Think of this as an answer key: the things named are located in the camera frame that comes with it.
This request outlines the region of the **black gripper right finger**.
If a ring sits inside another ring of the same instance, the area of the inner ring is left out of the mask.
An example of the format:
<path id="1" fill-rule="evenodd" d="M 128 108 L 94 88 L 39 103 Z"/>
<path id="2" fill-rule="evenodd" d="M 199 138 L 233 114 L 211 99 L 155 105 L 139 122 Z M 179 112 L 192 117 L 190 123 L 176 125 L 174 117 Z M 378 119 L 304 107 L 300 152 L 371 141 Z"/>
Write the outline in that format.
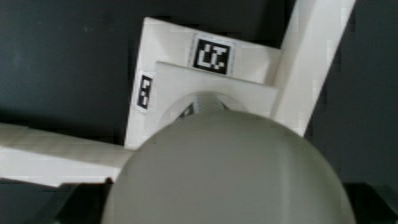
<path id="1" fill-rule="evenodd" d="M 357 224 L 398 224 L 398 211 L 368 183 L 345 183 Z"/>

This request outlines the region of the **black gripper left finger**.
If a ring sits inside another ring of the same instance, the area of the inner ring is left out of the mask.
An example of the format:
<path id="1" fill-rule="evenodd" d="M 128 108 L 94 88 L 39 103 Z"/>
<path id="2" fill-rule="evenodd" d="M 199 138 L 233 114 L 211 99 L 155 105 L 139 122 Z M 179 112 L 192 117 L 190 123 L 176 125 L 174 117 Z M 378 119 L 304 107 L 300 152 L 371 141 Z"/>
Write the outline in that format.
<path id="1" fill-rule="evenodd" d="M 101 224 L 107 196 L 114 181 L 66 183 L 59 186 L 34 224 Z"/>

